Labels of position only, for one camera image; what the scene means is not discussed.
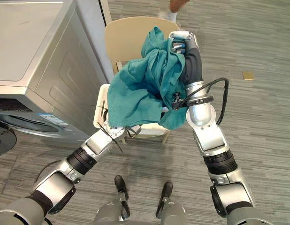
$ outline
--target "label sticker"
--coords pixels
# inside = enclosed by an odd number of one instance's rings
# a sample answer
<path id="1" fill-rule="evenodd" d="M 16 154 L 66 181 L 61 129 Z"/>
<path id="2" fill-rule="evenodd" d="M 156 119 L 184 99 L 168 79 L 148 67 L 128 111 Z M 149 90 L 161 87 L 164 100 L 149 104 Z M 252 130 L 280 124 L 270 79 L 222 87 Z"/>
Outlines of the label sticker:
<path id="1" fill-rule="evenodd" d="M 38 113 L 38 115 L 45 118 L 46 120 L 56 124 L 56 125 L 68 125 L 68 123 L 60 120 L 59 118 L 57 118 L 56 116 L 53 116 L 50 113 Z"/>

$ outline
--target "gray carpet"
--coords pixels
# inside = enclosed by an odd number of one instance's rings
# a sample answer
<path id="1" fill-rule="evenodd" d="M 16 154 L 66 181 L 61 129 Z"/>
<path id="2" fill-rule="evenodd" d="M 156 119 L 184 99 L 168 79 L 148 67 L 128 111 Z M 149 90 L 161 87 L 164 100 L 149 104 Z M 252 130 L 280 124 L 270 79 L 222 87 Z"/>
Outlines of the gray carpet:
<path id="1" fill-rule="evenodd" d="M 109 0 L 113 20 L 157 16 L 158 0 Z M 257 206 L 276 225 L 290 225 L 290 0 L 191 0 L 178 22 L 198 36 L 205 81 L 230 79 L 221 125 L 252 188 Z M 244 81 L 243 71 L 255 80 Z M 211 93 L 219 113 L 222 86 Z M 226 224 L 215 212 L 211 182 L 187 125 L 161 137 L 127 139 L 77 185 L 63 211 L 48 216 L 56 225 L 91 222 L 116 193 L 114 176 L 127 182 L 132 220 L 155 221 L 163 183 L 174 184 L 190 225 Z M 77 146 L 18 134 L 16 146 L 0 157 L 0 208 L 29 193 L 43 165 Z"/>

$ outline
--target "small paper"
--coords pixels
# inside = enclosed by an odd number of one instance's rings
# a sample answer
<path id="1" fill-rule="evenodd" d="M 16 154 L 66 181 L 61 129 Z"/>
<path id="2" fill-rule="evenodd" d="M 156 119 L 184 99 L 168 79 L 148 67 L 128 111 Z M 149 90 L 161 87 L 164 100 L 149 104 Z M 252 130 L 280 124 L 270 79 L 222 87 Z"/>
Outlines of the small paper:
<path id="1" fill-rule="evenodd" d="M 253 73 L 252 72 L 243 72 L 243 79 L 246 81 L 253 81 Z"/>

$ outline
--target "white sock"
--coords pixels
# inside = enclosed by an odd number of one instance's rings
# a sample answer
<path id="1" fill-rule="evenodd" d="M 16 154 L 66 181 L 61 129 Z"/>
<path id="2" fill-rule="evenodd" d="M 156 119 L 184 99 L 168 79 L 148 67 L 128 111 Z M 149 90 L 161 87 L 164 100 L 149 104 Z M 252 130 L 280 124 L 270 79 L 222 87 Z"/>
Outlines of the white sock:
<path id="1" fill-rule="evenodd" d="M 171 13 L 171 12 L 168 12 L 168 20 L 176 23 L 176 16 L 177 16 L 177 13 Z"/>

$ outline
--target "chair seat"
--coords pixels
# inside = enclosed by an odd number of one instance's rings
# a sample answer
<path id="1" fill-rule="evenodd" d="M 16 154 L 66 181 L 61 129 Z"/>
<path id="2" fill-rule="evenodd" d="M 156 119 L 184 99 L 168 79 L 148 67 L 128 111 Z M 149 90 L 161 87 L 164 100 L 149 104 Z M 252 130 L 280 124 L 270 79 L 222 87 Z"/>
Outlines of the chair seat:
<path id="1" fill-rule="evenodd" d="M 95 115 L 94 115 L 94 126 L 96 128 L 100 128 L 98 123 L 100 123 L 101 125 L 103 125 L 104 123 L 104 111 L 105 109 L 108 108 L 108 105 L 107 105 L 108 88 L 109 88 L 109 84 L 103 84 L 99 90 L 96 109 L 95 109 Z M 148 137 L 148 135 L 159 136 L 159 135 L 163 135 L 164 133 L 168 131 L 168 129 L 160 126 L 157 123 L 143 124 L 141 128 L 142 130 L 139 133 L 138 137 L 142 137 L 142 135 L 146 135 L 146 137 Z"/>
<path id="2" fill-rule="evenodd" d="M 157 123 L 147 123 L 143 124 L 141 126 L 142 130 L 139 133 L 139 135 L 152 135 L 152 136 L 158 136 L 158 135 L 163 135 L 168 131 L 168 129 L 160 126 Z"/>

